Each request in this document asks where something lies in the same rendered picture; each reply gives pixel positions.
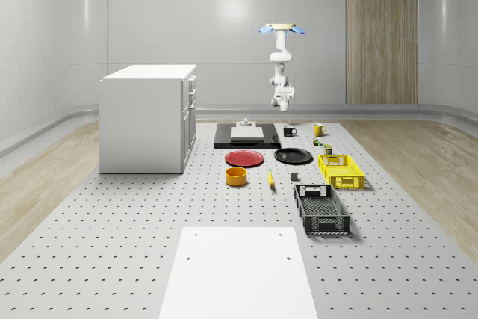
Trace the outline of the white cabinet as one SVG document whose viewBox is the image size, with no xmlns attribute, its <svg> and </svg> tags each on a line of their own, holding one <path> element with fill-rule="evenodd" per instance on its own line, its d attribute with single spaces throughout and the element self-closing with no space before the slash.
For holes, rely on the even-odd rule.
<svg viewBox="0 0 478 319">
<path fill-rule="evenodd" d="M 100 82 L 99 170 L 183 173 L 196 137 L 196 65 L 131 65 Z"/>
</svg>

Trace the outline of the yellow bowl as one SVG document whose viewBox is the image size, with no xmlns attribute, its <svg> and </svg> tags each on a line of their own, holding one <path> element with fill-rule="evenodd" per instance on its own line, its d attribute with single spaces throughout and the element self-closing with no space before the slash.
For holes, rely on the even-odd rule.
<svg viewBox="0 0 478 319">
<path fill-rule="evenodd" d="M 230 167 L 226 170 L 226 184 L 240 187 L 247 182 L 247 171 L 243 167 Z"/>
</svg>

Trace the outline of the yellow basket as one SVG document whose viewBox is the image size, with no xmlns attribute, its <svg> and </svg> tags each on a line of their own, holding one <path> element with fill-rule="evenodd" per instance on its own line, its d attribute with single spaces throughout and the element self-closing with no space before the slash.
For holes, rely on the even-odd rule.
<svg viewBox="0 0 478 319">
<path fill-rule="evenodd" d="M 319 155 L 318 167 L 335 188 L 364 188 L 364 173 L 349 155 Z"/>
</svg>

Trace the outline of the drone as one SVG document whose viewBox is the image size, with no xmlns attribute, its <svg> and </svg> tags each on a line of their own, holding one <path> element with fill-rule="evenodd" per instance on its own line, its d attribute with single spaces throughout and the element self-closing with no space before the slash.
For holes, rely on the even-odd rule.
<svg viewBox="0 0 478 319">
<path fill-rule="evenodd" d="M 259 32 L 266 34 L 271 32 L 272 30 L 275 31 L 292 31 L 294 33 L 304 34 L 305 31 L 301 29 L 301 27 L 297 26 L 296 24 L 289 24 L 289 23 L 275 23 L 275 24 L 265 24 L 264 26 L 260 27 Z"/>
</svg>

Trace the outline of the black plate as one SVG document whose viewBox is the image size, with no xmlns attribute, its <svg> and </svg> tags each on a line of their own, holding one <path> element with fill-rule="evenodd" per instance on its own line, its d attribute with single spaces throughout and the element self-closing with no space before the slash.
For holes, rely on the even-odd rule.
<svg viewBox="0 0 478 319">
<path fill-rule="evenodd" d="M 313 161 L 310 152 L 298 148 L 281 148 L 274 152 L 277 161 L 291 165 L 308 164 Z"/>
</svg>

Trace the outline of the white board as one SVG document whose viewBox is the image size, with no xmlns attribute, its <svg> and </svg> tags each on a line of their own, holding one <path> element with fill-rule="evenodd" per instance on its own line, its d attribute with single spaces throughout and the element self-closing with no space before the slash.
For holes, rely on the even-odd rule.
<svg viewBox="0 0 478 319">
<path fill-rule="evenodd" d="M 317 319 L 294 228 L 183 228 L 159 319 Z"/>
</svg>

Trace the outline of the red plate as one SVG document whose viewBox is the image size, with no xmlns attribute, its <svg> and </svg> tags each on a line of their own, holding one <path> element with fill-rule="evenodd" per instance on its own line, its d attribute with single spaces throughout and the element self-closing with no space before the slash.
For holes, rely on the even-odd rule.
<svg viewBox="0 0 478 319">
<path fill-rule="evenodd" d="M 264 162 L 264 157 L 256 151 L 237 150 L 227 153 L 225 161 L 233 167 L 256 167 Z"/>
</svg>

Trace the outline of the dark grey basket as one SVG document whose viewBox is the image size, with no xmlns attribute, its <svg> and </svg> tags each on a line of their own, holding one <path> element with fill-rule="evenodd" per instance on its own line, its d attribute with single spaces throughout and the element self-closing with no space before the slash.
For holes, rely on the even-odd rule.
<svg viewBox="0 0 478 319">
<path fill-rule="evenodd" d="M 331 185 L 295 185 L 302 224 L 310 233 L 348 233 L 350 215 Z"/>
</svg>

